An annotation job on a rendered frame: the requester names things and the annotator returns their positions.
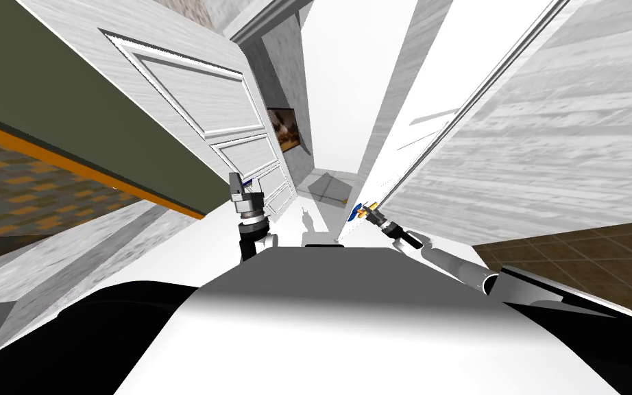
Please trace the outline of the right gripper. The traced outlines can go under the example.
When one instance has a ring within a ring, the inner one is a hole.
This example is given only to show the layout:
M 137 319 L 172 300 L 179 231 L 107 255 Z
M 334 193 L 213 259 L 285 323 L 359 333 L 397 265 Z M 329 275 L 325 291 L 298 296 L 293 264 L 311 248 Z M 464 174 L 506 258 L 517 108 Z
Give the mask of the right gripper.
M 366 214 L 365 219 L 373 225 L 379 228 L 384 228 L 389 225 L 387 219 L 381 213 L 379 213 L 378 210 L 370 208 L 364 208 L 363 210 Z

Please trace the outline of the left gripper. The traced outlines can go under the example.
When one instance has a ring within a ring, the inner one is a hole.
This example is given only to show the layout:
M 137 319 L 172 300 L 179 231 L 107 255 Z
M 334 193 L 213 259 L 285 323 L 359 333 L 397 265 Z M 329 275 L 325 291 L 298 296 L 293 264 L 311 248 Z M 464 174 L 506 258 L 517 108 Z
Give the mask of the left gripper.
M 261 180 L 253 180 L 250 187 L 252 192 L 245 192 L 242 189 L 242 179 L 239 173 L 229 173 L 229 185 L 231 200 L 234 203 L 250 202 L 251 204 L 264 204 L 263 182 Z

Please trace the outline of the white panelled door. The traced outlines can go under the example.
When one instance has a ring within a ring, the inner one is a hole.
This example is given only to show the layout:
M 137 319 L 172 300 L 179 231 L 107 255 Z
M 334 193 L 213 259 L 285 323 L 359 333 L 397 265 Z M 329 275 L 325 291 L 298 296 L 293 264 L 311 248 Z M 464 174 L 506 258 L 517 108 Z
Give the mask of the white panelled door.
M 20 0 L 23 7 L 223 179 L 265 189 L 277 217 L 293 182 L 239 47 L 154 0 Z

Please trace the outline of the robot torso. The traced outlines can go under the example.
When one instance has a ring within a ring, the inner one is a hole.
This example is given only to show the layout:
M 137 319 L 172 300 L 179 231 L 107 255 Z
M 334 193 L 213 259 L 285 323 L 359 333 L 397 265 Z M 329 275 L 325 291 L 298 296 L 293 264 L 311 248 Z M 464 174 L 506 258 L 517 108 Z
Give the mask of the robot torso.
M 387 248 L 267 249 L 199 287 L 115 395 L 618 395 L 520 312 Z

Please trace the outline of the plain white door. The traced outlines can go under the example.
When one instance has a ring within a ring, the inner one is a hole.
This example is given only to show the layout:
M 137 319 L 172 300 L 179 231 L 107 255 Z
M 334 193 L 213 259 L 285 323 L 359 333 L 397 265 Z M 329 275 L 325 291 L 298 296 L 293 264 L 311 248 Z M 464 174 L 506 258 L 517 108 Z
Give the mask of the plain white door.
M 381 203 L 557 0 L 417 0 L 335 239 Z

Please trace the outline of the brown wall picture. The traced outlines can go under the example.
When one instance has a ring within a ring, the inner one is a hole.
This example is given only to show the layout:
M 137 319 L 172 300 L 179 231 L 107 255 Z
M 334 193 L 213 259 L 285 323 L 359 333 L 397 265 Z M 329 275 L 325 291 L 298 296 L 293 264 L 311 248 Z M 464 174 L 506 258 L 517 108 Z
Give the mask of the brown wall picture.
M 267 112 L 282 152 L 287 152 L 301 144 L 294 109 L 268 108 Z

